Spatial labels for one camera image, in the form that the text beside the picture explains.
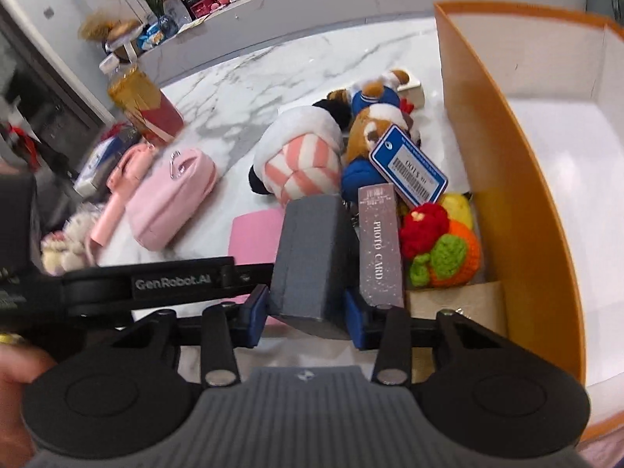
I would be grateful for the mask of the person's left hand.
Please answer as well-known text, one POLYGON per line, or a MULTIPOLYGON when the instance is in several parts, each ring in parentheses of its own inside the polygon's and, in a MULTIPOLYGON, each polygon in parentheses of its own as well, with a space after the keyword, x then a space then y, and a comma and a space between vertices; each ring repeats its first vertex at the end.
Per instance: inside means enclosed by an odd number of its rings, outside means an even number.
POLYGON ((24 389, 56 365, 46 352, 28 344, 1 344, 1 466, 23 467, 34 455, 21 416, 24 389))

